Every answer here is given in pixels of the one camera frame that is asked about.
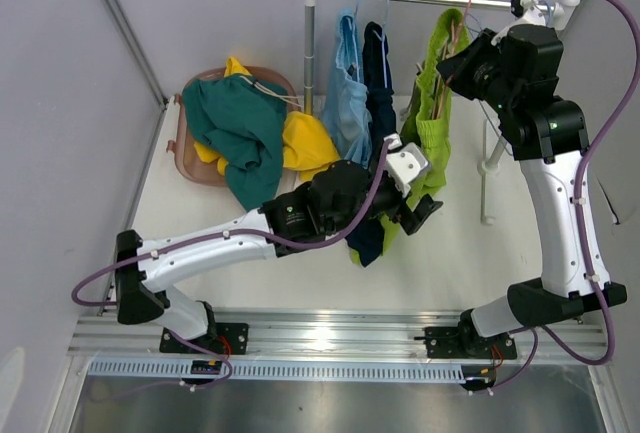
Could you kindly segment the navy blue shorts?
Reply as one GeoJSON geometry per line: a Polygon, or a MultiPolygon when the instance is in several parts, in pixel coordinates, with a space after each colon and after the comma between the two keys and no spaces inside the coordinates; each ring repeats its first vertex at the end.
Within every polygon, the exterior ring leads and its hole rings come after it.
{"type": "MultiPolygon", "coordinates": [[[[392,99],[394,91],[387,55],[388,42],[383,27],[373,21],[369,22],[364,31],[362,56],[364,84],[367,87],[366,108],[371,115],[369,132],[374,151],[369,165],[366,168],[357,167],[351,176],[355,193],[353,214],[359,211],[371,188],[384,138],[396,132],[396,114],[392,99]]],[[[366,215],[346,237],[355,263],[367,267],[382,255],[386,239],[382,221],[393,218],[398,211],[400,200],[401,195],[395,183],[384,174],[366,215]]]]}

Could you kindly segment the lime green shorts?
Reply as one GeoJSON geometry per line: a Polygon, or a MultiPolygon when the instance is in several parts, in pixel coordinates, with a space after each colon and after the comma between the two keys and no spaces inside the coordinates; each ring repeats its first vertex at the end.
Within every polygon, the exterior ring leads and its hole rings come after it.
{"type": "MultiPolygon", "coordinates": [[[[422,71],[418,73],[404,121],[401,138],[421,147],[431,170],[412,185],[408,205],[415,208],[422,197],[435,196],[446,185],[446,168],[451,155],[449,141],[452,91],[436,70],[441,59],[470,44],[461,11],[444,11],[436,21],[428,42],[422,71]]],[[[400,226],[383,216],[362,222],[347,238],[350,259],[366,267],[391,247],[400,226]]]]}

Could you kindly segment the light blue shorts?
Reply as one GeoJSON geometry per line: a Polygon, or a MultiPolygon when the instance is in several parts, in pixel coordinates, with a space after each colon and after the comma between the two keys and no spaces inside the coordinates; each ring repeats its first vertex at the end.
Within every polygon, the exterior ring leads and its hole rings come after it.
{"type": "Polygon", "coordinates": [[[342,159],[367,167],[372,154],[371,114],[356,13],[337,17],[328,86],[321,120],[342,159]]]}

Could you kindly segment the yellow shorts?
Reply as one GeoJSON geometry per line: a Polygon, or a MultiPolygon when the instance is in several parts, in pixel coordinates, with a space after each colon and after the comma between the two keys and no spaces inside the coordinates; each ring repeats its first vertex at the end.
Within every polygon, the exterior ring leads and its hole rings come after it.
{"type": "MultiPolygon", "coordinates": [[[[234,74],[250,75],[237,58],[227,59],[224,77],[234,74]]],[[[302,182],[310,181],[317,173],[326,171],[331,164],[341,159],[326,128],[320,120],[301,111],[288,113],[283,139],[283,166],[298,172],[302,182]]],[[[194,141],[194,149],[200,161],[215,163],[217,171],[224,177],[228,161],[215,150],[194,141]]]]}

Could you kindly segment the dark green shorts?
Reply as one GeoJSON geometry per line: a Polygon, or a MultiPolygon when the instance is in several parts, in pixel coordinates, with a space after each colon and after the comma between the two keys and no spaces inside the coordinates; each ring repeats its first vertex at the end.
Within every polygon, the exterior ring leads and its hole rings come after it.
{"type": "Polygon", "coordinates": [[[257,89],[253,76],[234,74],[218,80],[196,79],[183,89],[189,131],[200,144],[227,161],[224,178],[246,210],[259,208],[277,193],[283,172],[282,133],[287,106],[285,89],[257,89]]]}

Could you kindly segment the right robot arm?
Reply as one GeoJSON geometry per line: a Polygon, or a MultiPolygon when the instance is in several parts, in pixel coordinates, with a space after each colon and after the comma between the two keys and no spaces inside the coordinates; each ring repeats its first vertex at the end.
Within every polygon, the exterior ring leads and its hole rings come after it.
{"type": "Polygon", "coordinates": [[[606,313],[628,299],[587,230],[593,217],[579,167],[590,144],[581,108],[555,93],[563,51],[553,28],[519,24],[505,34],[482,30],[436,66],[456,94],[497,113],[531,195],[542,252],[539,277],[509,286],[505,296],[464,311],[456,328],[439,331],[437,358],[483,358],[510,333],[606,313]]]}

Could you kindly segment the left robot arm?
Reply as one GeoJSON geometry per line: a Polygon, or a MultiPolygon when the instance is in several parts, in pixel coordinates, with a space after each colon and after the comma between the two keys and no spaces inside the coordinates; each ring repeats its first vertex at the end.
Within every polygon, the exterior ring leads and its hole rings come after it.
{"type": "Polygon", "coordinates": [[[160,325],[171,343],[182,340],[187,350],[222,352],[229,335],[217,326],[212,307],[185,296],[176,283],[243,261],[325,248],[382,215],[411,235],[442,205],[431,197],[415,208],[408,205],[412,184],[430,168],[415,160],[399,166],[385,161],[370,172],[341,160],[223,225],[163,240],[122,232],[116,239],[122,263],[115,271],[117,320],[128,326],[160,325]]]}

